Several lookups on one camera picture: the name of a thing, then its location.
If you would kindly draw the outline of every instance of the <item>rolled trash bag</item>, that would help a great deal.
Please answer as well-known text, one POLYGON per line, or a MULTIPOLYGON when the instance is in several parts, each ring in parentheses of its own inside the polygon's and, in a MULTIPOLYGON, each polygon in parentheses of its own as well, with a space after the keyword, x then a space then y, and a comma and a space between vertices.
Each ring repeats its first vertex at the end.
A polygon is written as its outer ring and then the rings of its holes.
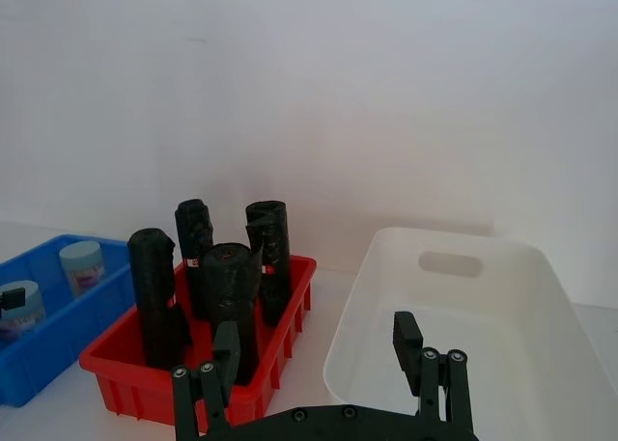
POLYGON ((143 229, 128 240, 146 364, 170 370, 183 362, 191 344, 174 283, 174 242, 160 229, 143 229))
POLYGON ((202 200, 187 200, 178 205, 174 215, 191 311, 197 318, 208 318, 204 295, 207 285, 200 270, 200 259, 212 247, 209 209, 202 200))
POLYGON ((251 382, 260 362, 254 310, 261 265, 262 250, 251 251, 240 243, 214 245, 200 263, 209 286, 206 297, 212 335, 224 321, 235 321, 239 328, 239 385, 251 382))
POLYGON ((246 215, 251 246, 263 247, 260 281, 262 315, 264 322, 274 327, 292 297, 286 205, 276 201, 257 202, 246 208, 246 215))

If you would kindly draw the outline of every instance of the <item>red crate slot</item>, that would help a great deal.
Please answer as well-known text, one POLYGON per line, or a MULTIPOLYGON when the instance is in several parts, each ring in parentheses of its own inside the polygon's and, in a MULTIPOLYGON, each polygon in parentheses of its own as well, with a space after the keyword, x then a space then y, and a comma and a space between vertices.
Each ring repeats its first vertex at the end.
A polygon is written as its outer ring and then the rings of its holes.
MULTIPOLYGON (((279 324, 268 327, 262 322, 262 305, 256 304, 256 330, 260 365, 248 386, 235 386, 226 415, 232 425, 244 424, 264 417, 272 395, 279 389, 279 378, 292 346, 302 332, 302 318, 311 308, 311 278, 316 262, 310 258, 291 256, 293 295, 279 324)), ((184 267, 175 270, 176 298, 183 306, 194 345, 187 349, 184 363, 196 368, 212 357, 211 326, 190 314, 184 267)), ((141 345, 137 310, 131 308, 79 356, 82 369, 97 376, 105 407, 117 414, 137 419, 174 424, 172 381, 169 372, 146 366, 141 345)), ((204 403, 197 404, 199 427, 206 431, 204 403)))

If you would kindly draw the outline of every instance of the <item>white wall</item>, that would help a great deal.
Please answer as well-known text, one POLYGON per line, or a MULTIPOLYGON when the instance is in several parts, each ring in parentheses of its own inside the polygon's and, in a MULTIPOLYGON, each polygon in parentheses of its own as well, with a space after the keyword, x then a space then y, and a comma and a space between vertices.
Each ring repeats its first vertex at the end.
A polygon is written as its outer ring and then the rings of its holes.
POLYGON ((410 225, 528 241, 618 307, 616 0, 0 0, 0 219, 175 234, 290 206, 354 270, 410 225))

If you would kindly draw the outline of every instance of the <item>blue plastic crate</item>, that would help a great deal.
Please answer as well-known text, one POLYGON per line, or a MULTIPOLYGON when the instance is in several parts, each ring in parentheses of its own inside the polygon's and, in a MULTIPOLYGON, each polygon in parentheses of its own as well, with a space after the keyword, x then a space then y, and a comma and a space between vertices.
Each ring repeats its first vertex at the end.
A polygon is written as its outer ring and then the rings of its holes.
POLYGON ((0 285, 39 284, 46 319, 19 340, 0 341, 0 404, 21 406, 79 357, 79 353, 135 302, 126 242, 60 235, 0 263, 0 285), (105 277, 74 299, 58 253, 75 241, 96 240, 105 277))

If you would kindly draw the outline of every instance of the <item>white table surface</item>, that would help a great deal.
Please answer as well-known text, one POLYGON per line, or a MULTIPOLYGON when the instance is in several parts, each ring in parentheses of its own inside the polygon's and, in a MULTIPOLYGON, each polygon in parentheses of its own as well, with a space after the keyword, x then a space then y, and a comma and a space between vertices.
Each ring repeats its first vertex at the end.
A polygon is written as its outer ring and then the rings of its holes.
MULTIPOLYGON (((0 261, 56 234, 44 228, 0 222, 0 261)), ((294 358, 281 376, 267 414, 301 405, 329 403, 323 363, 354 275, 318 270, 312 283, 312 310, 295 342, 294 358)), ((582 326, 618 388, 618 311, 574 305, 582 326)), ((20 408, 0 406, 2 441, 173 441, 174 429, 117 416, 105 409, 95 377, 73 364, 20 408)))

